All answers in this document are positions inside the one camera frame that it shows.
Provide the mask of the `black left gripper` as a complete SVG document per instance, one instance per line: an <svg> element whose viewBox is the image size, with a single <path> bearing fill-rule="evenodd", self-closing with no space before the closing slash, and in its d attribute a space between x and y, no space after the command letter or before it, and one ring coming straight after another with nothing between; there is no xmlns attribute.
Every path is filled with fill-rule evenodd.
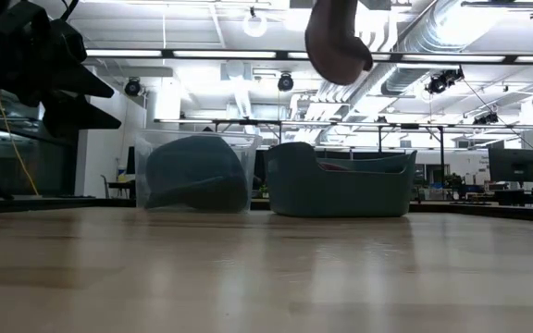
<svg viewBox="0 0 533 333"><path fill-rule="evenodd" d="M43 106L43 124L56 138L122 125L80 95L110 98L114 90L81 64L83 41L68 24L77 4L65 2L62 16L51 20L30 1L13 6L0 1L0 90L13 93L24 105Z"/></svg>

